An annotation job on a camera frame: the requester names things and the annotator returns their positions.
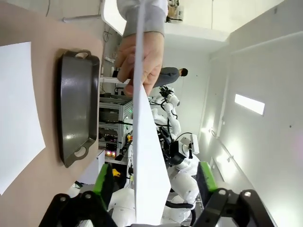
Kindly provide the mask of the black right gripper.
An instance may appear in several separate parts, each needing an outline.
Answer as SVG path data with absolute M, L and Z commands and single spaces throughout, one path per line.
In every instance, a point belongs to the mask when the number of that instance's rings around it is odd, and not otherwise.
M 169 148 L 169 164 L 172 166 L 176 166 L 181 164 L 183 160 L 184 155 L 182 155 L 179 151 L 179 142 L 172 142 Z

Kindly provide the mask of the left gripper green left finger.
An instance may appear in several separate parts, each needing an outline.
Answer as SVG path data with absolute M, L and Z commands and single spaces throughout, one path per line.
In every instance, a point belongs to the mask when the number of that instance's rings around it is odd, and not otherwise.
M 115 227 L 116 223 L 107 211 L 113 189 L 112 167 L 104 164 L 93 190 L 73 198 L 63 193 L 55 195 L 39 226 L 76 227 L 81 221 L 90 220 L 95 227 Z

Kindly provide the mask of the person's right hand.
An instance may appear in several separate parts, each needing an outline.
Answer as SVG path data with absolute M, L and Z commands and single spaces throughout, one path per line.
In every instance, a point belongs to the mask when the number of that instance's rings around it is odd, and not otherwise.
M 133 96 L 133 77 L 136 51 L 136 35 L 124 37 L 118 49 L 115 66 L 119 68 L 118 80 L 129 83 L 124 88 L 124 93 Z M 141 81 L 146 94 L 153 89 L 162 67 L 164 54 L 164 36 L 158 32 L 146 32 L 143 35 L 143 73 Z

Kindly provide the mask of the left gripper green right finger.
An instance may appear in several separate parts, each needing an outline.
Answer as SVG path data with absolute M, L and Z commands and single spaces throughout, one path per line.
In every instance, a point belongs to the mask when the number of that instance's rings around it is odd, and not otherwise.
M 236 194 L 217 186 L 207 162 L 199 162 L 196 181 L 204 208 L 193 226 L 214 227 L 220 218 L 230 218 L 237 227 L 275 225 L 255 190 L 243 190 Z

